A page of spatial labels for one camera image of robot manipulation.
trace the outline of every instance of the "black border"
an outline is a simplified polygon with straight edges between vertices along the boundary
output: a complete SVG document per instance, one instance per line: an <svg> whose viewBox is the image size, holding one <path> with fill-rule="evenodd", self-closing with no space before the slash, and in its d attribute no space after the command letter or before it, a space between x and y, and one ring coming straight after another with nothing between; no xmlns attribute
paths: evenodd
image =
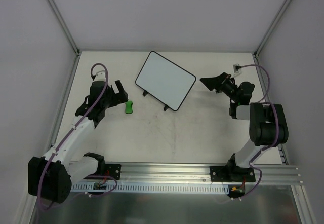
<svg viewBox="0 0 324 224"><path fill-rule="evenodd" d="M135 79L135 84L136 84L139 88L141 88L143 91L147 91L147 90L145 90L145 89L143 89L142 87L140 87L136 82L137 82L137 78L138 78L138 76L139 76L140 73L142 72L142 69L143 69L144 65L146 64L146 61L147 61L147 59L149 58L149 56L151 55L151 53L156 53L157 55L159 55L159 56L161 56L162 58L166 59L166 60L169 61L170 63L173 63L175 66L177 66L177 67L181 68L182 70L186 71L184 68L182 68L182 67L180 67L179 65L175 64L174 62L168 60L166 57L162 56L161 54L157 53L156 51L151 51L151 52L148 54L148 56L147 56L147 58L146 58L146 60L145 60L145 62L144 62L144 64L143 64L143 66L142 66L140 72L138 73L138 75L137 75L137 77L136 77L136 79ZM186 72L189 73L189 74L191 74L192 76L194 76L194 82L192 83L190 89L188 90L187 94L185 95L185 97L183 98L182 102L180 103L179 107L178 107L176 110L172 109L171 107L169 107L168 105L166 105L165 103L163 103L161 100L157 99L155 96L153 96L153 95L152 95L151 93L149 93L148 91L147 91L147 93L150 94L152 97L154 97L154 98L155 98L156 100L158 100L159 102L161 102L161 103L163 103L164 105L168 106L172 111L178 111L179 108L181 107L182 103L183 103L184 100L186 99L187 95L188 95L189 92L191 91L191 89L192 89L194 83L196 83L196 81L197 81L197 77L196 77L194 74L190 73L189 71L186 71Z"/></svg>

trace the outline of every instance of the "white cable carrier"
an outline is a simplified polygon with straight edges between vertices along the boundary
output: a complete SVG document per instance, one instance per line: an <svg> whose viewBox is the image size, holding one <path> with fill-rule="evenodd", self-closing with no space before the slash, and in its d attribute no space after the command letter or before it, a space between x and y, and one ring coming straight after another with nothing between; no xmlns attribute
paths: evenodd
<svg viewBox="0 0 324 224"><path fill-rule="evenodd" d="M114 182L105 183L104 189L94 189L95 182L81 181L73 185L71 192L105 192L114 187ZM114 192L122 193L186 193L186 194L214 194L229 193L225 184L167 184L167 183L118 183Z"/></svg>

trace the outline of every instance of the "green object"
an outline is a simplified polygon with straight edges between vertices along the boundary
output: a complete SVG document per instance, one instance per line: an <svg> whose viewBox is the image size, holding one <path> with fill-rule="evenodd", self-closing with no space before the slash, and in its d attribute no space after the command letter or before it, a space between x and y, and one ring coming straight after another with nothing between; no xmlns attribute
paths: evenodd
<svg viewBox="0 0 324 224"><path fill-rule="evenodd" d="M133 102L128 101L125 103L125 113L126 114L132 114L133 113Z"/></svg>

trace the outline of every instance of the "white floor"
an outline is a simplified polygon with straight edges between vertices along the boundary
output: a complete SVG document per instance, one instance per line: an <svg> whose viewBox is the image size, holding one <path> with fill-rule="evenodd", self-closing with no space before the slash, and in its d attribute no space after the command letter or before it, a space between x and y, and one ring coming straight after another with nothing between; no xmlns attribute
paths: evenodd
<svg viewBox="0 0 324 224"><path fill-rule="evenodd" d="M163 111L164 105L135 85L135 79L149 52L82 52L65 109L59 137L68 129L76 109L89 94L90 68L101 62L109 70L109 82L121 80L133 101L133 114L125 105L109 108L94 133L75 152L73 160L94 152L114 162L226 163L249 138L249 122L234 120L228 114L229 98L210 92L200 81L222 72L233 73L233 64L252 64L251 54L175 53L160 54L185 70L197 81L177 112ZM255 68L244 68L236 83L256 85L252 102L262 97ZM266 152L260 164L281 164L278 149Z"/></svg>

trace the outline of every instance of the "white tablet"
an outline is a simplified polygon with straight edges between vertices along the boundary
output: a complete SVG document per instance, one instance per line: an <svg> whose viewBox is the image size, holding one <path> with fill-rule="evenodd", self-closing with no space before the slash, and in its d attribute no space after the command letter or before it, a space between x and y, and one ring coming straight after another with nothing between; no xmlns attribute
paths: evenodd
<svg viewBox="0 0 324 224"><path fill-rule="evenodd" d="M135 83L168 108L177 111L196 81L196 76L152 51Z"/></svg>

